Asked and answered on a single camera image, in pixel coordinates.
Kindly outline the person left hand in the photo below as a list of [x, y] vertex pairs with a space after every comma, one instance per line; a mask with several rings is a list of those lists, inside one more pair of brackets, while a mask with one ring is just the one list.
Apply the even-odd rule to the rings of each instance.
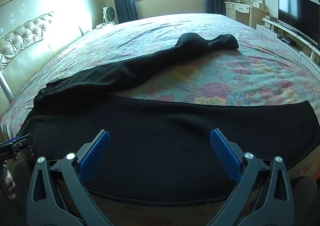
[[7, 171], [7, 175], [3, 180], [3, 183], [4, 183], [4, 190], [5, 190], [5, 193], [7, 194], [7, 197], [11, 200], [15, 199], [16, 198], [15, 182], [9, 171]]

